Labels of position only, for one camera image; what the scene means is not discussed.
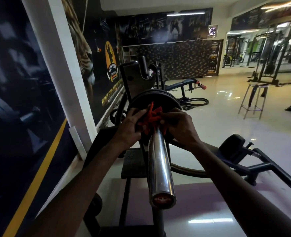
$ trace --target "red cloth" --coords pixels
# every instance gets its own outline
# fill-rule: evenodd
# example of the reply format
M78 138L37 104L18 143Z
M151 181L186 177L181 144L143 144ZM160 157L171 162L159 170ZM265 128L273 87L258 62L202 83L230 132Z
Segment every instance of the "red cloth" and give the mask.
M162 107L156 108L154 111L153 109L153 102L151 103L149 112L147 115L143 118L142 122L138 122L139 126L146 126L144 133L146 135L150 135L156 128L160 126L160 121L162 120L161 116L159 116L159 113L162 112ZM162 128L163 135L166 134L167 126L163 126Z

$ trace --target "metal stool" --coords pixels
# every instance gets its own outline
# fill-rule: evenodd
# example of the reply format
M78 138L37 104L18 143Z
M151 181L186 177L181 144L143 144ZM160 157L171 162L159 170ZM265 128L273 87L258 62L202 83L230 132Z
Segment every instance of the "metal stool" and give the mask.
M249 104L248 105L243 105L243 102L245 100L245 97L250 89L250 87L253 87L252 88L252 91L251 91L251 95L250 95L250 99L249 99ZM263 90L263 93L261 95L261 97L264 97L264 100L263 100L263 104L262 104L262 107L258 107L257 106L257 102L259 100L259 96L260 96L260 89L261 88L264 88ZM256 94L258 90L258 93L257 93L257 97L256 97L256 102L255 102L255 105L252 105L252 101L253 101L253 98ZM245 95L243 97L243 100L242 100L242 103L241 103L241 106L240 106L240 109L239 109L239 112L238 114L240 113L241 111L241 108L243 107L244 109L246 109L246 112L245 112L245 115L244 115L244 118L246 117L246 114L248 113L248 111L253 111L253 115L255 114L255 111L261 111L260 113L260 118L259 120L261 119L262 117L262 113L263 113L263 109L264 109L264 104L265 104L265 100L266 100L266 96L267 96L267 90L268 90L268 85L267 84L262 84L262 85L258 85L258 84L249 84L248 88L246 89L246 92L245 92Z

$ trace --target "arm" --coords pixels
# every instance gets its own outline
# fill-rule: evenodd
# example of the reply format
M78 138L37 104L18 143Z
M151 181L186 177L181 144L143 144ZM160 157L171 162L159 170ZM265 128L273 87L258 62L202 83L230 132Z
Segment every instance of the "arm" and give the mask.
M291 236L291 219L216 157L199 139L191 116L161 116L169 131L201 163L247 236Z
M132 108L113 139L104 146L84 168L34 220L24 237L74 237L99 185L121 152L141 138L135 124L147 109L133 115Z

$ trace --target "glossy tile floor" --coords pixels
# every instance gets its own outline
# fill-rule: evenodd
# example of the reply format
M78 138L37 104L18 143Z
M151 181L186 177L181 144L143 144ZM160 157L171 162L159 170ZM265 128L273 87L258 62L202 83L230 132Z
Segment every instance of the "glossy tile floor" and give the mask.
M280 82L291 79L291 74L280 74ZM284 108L291 103L291 85L270 86L262 119L259 112L238 109L248 83L246 76L219 76L201 79L206 90L186 92L187 97L204 97L209 105L196 107L188 112L193 118L200 138L214 146L233 133L241 135L246 142L262 150L291 175L291 112ZM171 92L181 97L180 88ZM189 168L202 169L191 153L171 146L172 162ZM125 180L120 179L123 159L117 159L108 172L98 193L103 198L103 210L97 217L102 226L118 225ZM247 156L242 165L250 166L260 161ZM200 179L173 173L177 204L164 212L165 232L168 237L178 236L245 236L234 219L222 196L210 179ZM291 188L273 172L259 174L257 191L268 198L291 218ZM133 179L127 213L127 225L152 224L151 207L148 202L146 179Z

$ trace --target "forearm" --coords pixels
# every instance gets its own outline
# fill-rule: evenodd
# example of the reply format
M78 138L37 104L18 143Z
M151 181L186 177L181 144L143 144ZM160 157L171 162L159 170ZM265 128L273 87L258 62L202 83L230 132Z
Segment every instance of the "forearm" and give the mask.
M190 147L247 236L291 236L291 219L202 143Z
M119 149L108 144L34 220L24 236L73 237L100 183L118 155Z

